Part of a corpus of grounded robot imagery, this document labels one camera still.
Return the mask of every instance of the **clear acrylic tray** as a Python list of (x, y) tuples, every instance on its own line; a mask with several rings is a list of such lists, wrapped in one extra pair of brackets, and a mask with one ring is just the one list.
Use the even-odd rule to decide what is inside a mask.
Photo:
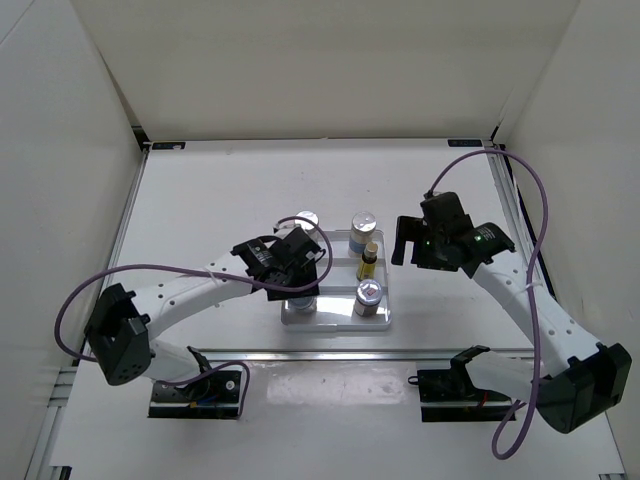
[[(361, 317), (353, 311), (356, 289), (360, 281), (356, 270), (360, 257), (349, 255), (349, 230), (325, 230), (333, 247), (333, 268), (320, 284), (320, 295), (316, 298), (315, 310), (301, 312), (282, 302), (281, 319), (287, 330), (297, 332), (370, 332), (386, 330), (391, 324), (389, 282), (387, 276), (386, 249), (382, 231), (373, 232), (372, 241), (378, 244), (378, 261), (374, 278), (382, 285), (384, 296), (378, 313)], [(327, 266), (327, 258), (318, 262), (318, 272)]]

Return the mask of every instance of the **white enclosure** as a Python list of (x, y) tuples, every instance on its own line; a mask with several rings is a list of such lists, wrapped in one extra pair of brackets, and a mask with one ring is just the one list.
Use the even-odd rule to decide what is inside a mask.
[(152, 140), (489, 138), (576, 0), (78, 0)]
[[(14, 479), (69, 363), (51, 322), (109, 258), (140, 153), (66, 0), (2, 2), (0, 41), (0, 477)], [(70, 341), (92, 298), (73, 308)]]

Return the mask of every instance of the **bottle cap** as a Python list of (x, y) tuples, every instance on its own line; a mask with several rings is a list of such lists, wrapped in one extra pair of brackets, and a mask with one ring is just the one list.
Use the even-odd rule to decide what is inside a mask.
[(356, 213), (351, 220), (351, 228), (358, 233), (373, 232), (376, 229), (376, 217), (369, 212)]
[[(302, 212), (296, 213), (296, 217), (308, 218), (316, 225), (319, 224), (318, 216), (310, 210), (303, 210)], [(294, 220), (293, 224), (296, 227), (302, 228), (307, 234), (311, 235), (316, 232), (316, 227), (311, 225), (310, 223), (304, 222), (302, 220)]]
[(367, 246), (364, 247), (364, 256), (367, 258), (373, 258), (378, 254), (378, 244), (375, 242), (367, 243)]
[(382, 300), (382, 286), (375, 280), (363, 280), (356, 290), (356, 299), (362, 305), (378, 305)]

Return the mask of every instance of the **small bottle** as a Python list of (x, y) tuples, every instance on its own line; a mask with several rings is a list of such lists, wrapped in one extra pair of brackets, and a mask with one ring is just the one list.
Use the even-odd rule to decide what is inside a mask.
[(378, 313), (382, 300), (382, 286), (375, 280), (363, 280), (356, 290), (353, 310), (361, 317), (371, 317)]
[(358, 267), (358, 272), (356, 273), (356, 277), (358, 277), (358, 280), (373, 278), (377, 260), (378, 244), (374, 242), (367, 243), (367, 246), (364, 248), (364, 252), (362, 252), (360, 266)]
[(359, 212), (351, 220), (351, 234), (349, 235), (349, 255), (359, 257), (364, 247), (371, 241), (376, 230), (376, 217), (369, 212)]
[[(303, 210), (302, 212), (298, 212), (296, 213), (296, 217), (307, 218), (316, 225), (320, 226), (320, 219), (315, 213), (310, 210)], [(294, 227), (301, 227), (302, 230), (304, 230), (304, 232), (309, 235), (311, 240), (313, 240), (314, 242), (317, 243), (320, 240), (320, 234), (318, 233), (318, 230), (310, 223), (304, 222), (302, 220), (294, 220), (293, 225)]]

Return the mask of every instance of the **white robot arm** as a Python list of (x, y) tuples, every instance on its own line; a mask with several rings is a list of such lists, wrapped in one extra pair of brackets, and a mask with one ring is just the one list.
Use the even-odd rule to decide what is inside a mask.
[(107, 383), (121, 385), (145, 376), (192, 386), (189, 379), (210, 369), (208, 361), (194, 348), (160, 340), (162, 332), (197, 312), (262, 288), (268, 300), (316, 296), (323, 278), (317, 277), (318, 254), (322, 249), (302, 228), (287, 228), (236, 245), (193, 271), (197, 275), (135, 291), (126, 291), (120, 283), (108, 287), (85, 328)]
[[(402, 265), (406, 242), (418, 268), (462, 269), (502, 305), (533, 343), (528, 290), (534, 289), (545, 372), (536, 408), (556, 430), (568, 433), (620, 402), (631, 357), (620, 345), (605, 347), (580, 327), (541, 285), (526, 284), (526, 265), (513, 242), (494, 224), (474, 227), (453, 192), (427, 194), (423, 217), (398, 217), (391, 262)], [(533, 366), (483, 346), (451, 360), (450, 383), (460, 398), (490, 390), (529, 402)]]

